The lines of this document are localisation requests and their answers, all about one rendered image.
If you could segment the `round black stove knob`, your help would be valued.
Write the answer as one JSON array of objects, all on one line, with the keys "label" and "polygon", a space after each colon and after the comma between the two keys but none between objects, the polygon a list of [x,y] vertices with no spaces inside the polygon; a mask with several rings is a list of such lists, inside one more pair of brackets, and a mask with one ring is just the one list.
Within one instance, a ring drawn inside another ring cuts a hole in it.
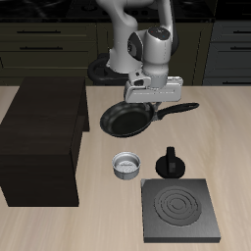
[{"label": "round black stove knob", "polygon": [[180,178],[185,173],[185,163],[176,156],[174,147],[168,147],[166,155],[157,160],[155,170],[162,178]]}]

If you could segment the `small grey fluted dish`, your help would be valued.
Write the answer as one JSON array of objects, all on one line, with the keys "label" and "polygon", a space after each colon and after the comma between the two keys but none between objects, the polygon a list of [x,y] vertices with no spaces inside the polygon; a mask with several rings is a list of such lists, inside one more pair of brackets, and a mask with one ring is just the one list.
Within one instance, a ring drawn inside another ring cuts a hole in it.
[{"label": "small grey fluted dish", "polygon": [[116,177],[123,180],[135,178],[140,169],[139,157],[131,152],[121,152],[114,156],[112,166]]}]

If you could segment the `flat black base plate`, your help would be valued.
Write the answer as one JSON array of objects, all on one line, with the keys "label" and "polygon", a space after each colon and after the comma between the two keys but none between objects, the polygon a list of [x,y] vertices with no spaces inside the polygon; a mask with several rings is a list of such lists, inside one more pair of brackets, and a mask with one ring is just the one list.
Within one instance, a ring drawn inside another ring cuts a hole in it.
[{"label": "flat black base plate", "polygon": [[128,74],[120,74],[111,70],[107,66],[109,59],[109,53],[99,54],[98,58],[88,66],[88,77],[96,86],[124,86],[128,80]]}]

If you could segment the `dark wooden cabinet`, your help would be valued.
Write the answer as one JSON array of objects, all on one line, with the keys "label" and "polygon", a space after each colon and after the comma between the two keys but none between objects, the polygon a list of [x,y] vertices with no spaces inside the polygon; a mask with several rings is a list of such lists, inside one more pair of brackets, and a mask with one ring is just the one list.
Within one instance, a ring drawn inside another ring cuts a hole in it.
[{"label": "dark wooden cabinet", "polygon": [[82,76],[27,77],[0,124],[0,188],[10,207],[76,207],[89,130]]}]

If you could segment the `dark grey kitchen cupboard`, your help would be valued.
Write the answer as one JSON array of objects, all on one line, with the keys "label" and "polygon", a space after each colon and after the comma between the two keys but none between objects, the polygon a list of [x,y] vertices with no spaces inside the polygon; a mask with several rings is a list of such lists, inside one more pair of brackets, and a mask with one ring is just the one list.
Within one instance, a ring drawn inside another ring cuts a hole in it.
[{"label": "dark grey kitchen cupboard", "polygon": [[203,84],[251,86],[251,21],[214,23]]}]

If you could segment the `black frying pan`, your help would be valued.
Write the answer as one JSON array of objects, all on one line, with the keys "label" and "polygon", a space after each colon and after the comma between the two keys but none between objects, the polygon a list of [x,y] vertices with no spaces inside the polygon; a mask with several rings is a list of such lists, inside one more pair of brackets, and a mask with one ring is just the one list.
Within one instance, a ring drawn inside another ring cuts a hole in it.
[{"label": "black frying pan", "polygon": [[182,113],[199,107],[198,103],[182,103],[154,111],[153,104],[149,108],[143,103],[127,103],[122,101],[110,107],[100,119],[102,130],[115,137],[132,137],[138,135],[154,121],[161,120],[165,115]]}]

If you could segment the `dark grey stove plate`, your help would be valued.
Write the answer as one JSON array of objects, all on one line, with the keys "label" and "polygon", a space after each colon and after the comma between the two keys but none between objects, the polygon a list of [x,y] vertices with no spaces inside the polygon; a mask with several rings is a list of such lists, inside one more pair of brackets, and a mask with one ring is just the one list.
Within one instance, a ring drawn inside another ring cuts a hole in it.
[{"label": "dark grey stove plate", "polygon": [[143,178],[141,204],[145,243],[221,240],[205,178]]}]

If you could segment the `dark olive kitchen cupboards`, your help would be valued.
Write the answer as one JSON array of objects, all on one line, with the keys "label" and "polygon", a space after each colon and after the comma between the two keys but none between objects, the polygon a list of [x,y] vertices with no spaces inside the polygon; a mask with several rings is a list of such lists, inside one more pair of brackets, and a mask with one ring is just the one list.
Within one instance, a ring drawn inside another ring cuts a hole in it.
[{"label": "dark olive kitchen cupboards", "polygon": [[[179,46],[170,74],[185,85],[203,80],[213,25],[178,23]],[[109,23],[0,24],[0,85],[19,85],[27,76],[87,76],[87,68],[114,46]]]}]

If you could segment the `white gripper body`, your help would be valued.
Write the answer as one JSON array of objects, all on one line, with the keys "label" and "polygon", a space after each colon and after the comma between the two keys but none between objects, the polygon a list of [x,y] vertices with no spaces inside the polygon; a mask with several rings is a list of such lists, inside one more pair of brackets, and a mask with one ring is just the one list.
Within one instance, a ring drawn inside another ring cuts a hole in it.
[{"label": "white gripper body", "polygon": [[181,98],[183,79],[169,76],[163,87],[151,87],[149,76],[128,80],[125,84],[124,99],[127,103],[175,102]]}]

